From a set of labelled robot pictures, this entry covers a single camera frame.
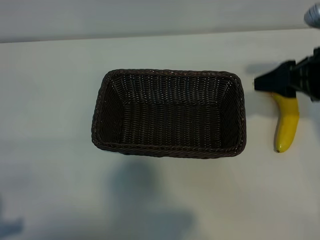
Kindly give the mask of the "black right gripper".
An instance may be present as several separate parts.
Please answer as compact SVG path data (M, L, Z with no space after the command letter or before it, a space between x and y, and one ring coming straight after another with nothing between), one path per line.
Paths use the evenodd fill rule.
M254 90L296 98L301 92L311 101L320 100L320 48L300 62L288 60L274 70L254 79Z

